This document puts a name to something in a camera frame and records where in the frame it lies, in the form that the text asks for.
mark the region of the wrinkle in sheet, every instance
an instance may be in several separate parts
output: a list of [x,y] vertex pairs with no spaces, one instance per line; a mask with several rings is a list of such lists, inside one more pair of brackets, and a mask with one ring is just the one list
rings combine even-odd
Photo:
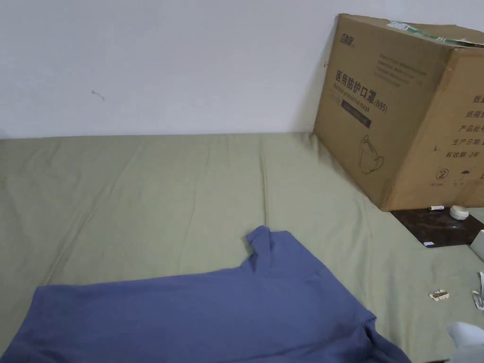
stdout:
[[209,170],[209,163],[210,163],[210,156],[212,153],[212,147],[213,147],[213,136],[209,135],[209,146],[207,149],[207,157],[205,158],[205,163],[203,165],[202,170],[200,171],[199,177],[197,179],[197,182],[195,183],[194,190],[193,190],[193,199],[192,199],[192,210],[190,212],[190,217],[188,218],[188,224],[185,228],[185,234],[182,242],[182,247],[181,247],[181,252],[180,256],[178,258],[177,262],[177,273],[181,273],[182,271],[182,260],[183,256],[185,255],[186,247],[188,244],[188,234],[190,232],[190,227],[192,226],[193,222],[193,217],[195,215],[195,209],[197,207],[197,191],[199,188],[199,184],[203,182],[203,179],[207,177],[208,170]]
[[266,156],[264,153],[264,143],[262,141],[262,136],[259,136],[259,163],[260,172],[262,174],[262,191],[264,197],[264,225],[269,225],[269,207],[268,207],[268,184],[267,184],[267,168],[266,168]]
[[101,190],[97,193],[97,195],[94,197],[94,200],[91,203],[91,207],[89,208],[89,214],[87,215],[87,217],[83,218],[82,215],[78,215],[75,218],[75,220],[71,223],[66,234],[58,243],[59,245],[57,248],[58,253],[45,274],[45,277],[43,279],[43,285],[49,285],[52,281],[52,278],[55,276],[56,272],[64,268],[66,262],[69,260],[69,257],[72,254],[72,251],[74,249],[74,244],[78,236],[83,231],[83,229],[89,224],[91,219],[95,216],[101,203],[104,202],[105,199],[109,199],[111,197],[111,194],[114,188],[116,187],[116,184],[120,180],[121,176],[123,175],[123,173],[128,169],[129,165],[136,160],[136,156],[141,150],[141,146],[142,146],[142,143],[140,142],[135,148],[135,150],[133,151],[133,153],[126,160],[126,162],[124,163],[123,167],[121,168],[117,176],[114,178],[114,180],[111,183],[104,185],[101,188]]

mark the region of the brown cardboard box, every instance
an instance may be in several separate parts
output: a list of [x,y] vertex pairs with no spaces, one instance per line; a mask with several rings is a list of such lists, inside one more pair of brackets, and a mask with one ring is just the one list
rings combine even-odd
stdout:
[[482,44],[456,25],[339,16],[314,132],[380,209],[484,206]]

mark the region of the small white item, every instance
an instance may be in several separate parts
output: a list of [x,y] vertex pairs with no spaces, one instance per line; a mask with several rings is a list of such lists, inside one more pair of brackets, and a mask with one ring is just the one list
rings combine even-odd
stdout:
[[443,300],[443,299],[448,299],[449,298],[449,293],[445,290],[439,290],[436,292],[433,292],[429,294],[429,296],[434,299],[435,301]]
[[461,207],[460,205],[454,205],[451,207],[451,217],[457,219],[458,221],[463,221],[469,217],[469,211],[466,207]]
[[484,311],[484,273],[480,272],[479,277],[481,279],[481,292],[473,291],[472,298],[474,299],[474,304],[479,310]]

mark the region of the box flap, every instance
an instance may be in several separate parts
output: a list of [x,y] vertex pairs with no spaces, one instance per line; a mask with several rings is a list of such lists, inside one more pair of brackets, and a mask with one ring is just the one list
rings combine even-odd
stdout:
[[441,42],[450,46],[484,48],[484,33],[457,25],[430,25],[405,23],[396,20],[378,19],[367,16],[340,14],[362,23],[381,28],[391,28],[408,35]]

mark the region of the bed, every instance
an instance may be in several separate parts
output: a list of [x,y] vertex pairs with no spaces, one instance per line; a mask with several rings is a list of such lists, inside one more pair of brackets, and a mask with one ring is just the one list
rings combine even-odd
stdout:
[[[423,247],[311,134],[4,140],[0,215],[0,354],[39,285],[235,267],[264,224],[301,241],[414,362],[450,356],[449,322],[484,328],[471,296],[484,262]],[[429,298],[439,289],[449,299]]]

